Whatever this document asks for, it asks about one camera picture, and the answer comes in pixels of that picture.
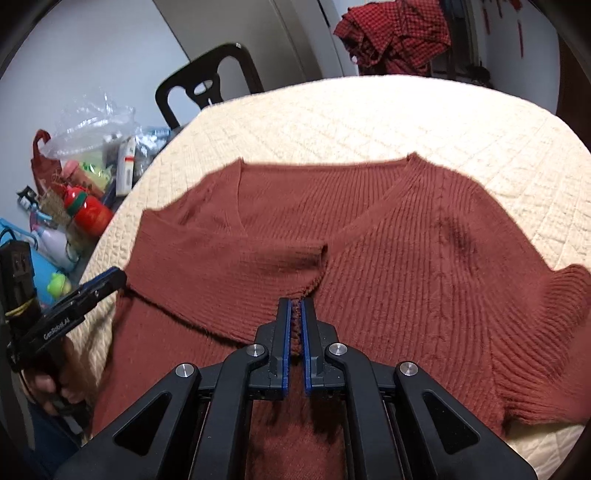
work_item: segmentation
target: triangular cutout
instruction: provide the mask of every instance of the triangular cutout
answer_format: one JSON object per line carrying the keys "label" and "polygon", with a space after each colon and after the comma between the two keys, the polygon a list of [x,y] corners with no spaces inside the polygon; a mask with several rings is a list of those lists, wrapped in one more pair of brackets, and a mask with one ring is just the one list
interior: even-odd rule
{"label": "triangular cutout", "polygon": [[433,392],[424,392],[423,400],[437,434],[448,455],[478,443],[478,435]]}
{"label": "triangular cutout", "polygon": [[115,435],[115,443],[138,455],[147,455],[171,398],[170,393],[155,398]]}

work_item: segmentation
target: quilted tablecloth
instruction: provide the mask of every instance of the quilted tablecloth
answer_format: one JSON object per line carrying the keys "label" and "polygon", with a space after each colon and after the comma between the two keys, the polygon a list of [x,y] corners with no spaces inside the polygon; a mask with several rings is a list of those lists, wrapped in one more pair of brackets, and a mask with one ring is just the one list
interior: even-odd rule
{"label": "quilted tablecloth", "polygon": [[[481,182],[551,267],[591,267],[591,155],[564,122],[525,100],[463,83],[347,77],[205,109],[126,198],[83,281],[126,265],[145,208],[163,207],[237,157],[330,164],[413,151]],[[70,334],[94,385],[111,344],[114,300],[101,302]],[[508,443],[546,479],[581,431],[515,426]]]}

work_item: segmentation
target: red bottle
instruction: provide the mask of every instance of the red bottle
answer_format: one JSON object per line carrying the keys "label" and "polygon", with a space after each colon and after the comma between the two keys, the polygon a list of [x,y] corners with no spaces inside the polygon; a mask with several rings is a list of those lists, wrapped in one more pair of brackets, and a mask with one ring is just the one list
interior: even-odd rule
{"label": "red bottle", "polygon": [[64,205],[76,224],[97,238],[103,234],[113,218],[113,212],[80,187],[65,187]]}

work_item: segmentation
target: ribbed knit sweater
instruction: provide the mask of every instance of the ribbed knit sweater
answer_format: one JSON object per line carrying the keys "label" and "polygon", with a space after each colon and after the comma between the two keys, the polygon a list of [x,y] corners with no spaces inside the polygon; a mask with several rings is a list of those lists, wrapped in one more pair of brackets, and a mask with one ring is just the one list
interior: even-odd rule
{"label": "ribbed knit sweater", "polygon": [[[279,297],[308,294],[340,341],[418,362],[497,434],[591,414],[589,272],[549,269],[484,188],[416,154],[237,160],[144,212],[126,272],[94,433],[175,365],[251,343]],[[340,409],[305,399],[301,375],[283,402],[255,403],[248,478],[342,478]]]}

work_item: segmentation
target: sweater neckline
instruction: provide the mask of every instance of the sweater neckline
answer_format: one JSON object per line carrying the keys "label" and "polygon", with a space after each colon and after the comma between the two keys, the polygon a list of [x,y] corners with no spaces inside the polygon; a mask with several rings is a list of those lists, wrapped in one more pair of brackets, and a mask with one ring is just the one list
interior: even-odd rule
{"label": "sweater neckline", "polygon": [[[242,223],[239,205],[239,189],[242,174],[245,170],[275,170],[284,171],[287,174],[291,171],[308,170],[308,171],[323,171],[327,169],[342,169],[342,170],[361,170],[363,168],[384,168],[396,167],[402,171],[393,185],[373,203],[366,211],[362,212],[351,223],[345,225],[341,230],[330,235],[330,237],[322,239],[326,245],[330,245],[332,250],[340,249],[345,246],[351,239],[358,238],[365,231],[371,229],[378,221],[386,216],[388,211],[391,211],[392,205],[396,200],[404,197],[406,192],[412,187],[414,182],[418,179],[421,172],[428,166],[428,162],[420,157],[417,153],[411,153],[404,158],[397,160],[386,160],[379,162],[364,162],[357,164],[315,164],[315,165],[285,165],[285,164],[251,164],[246,163],[242,158],[237,159],[229,165],[229,180],[232,185],[231,195],[232,201],[229,211],[226,212],[226,221],[228,227],[233,234],[241,237],[252,237],[249,235]],[[265,241],[264,238],[257,238],[257,240]]]}

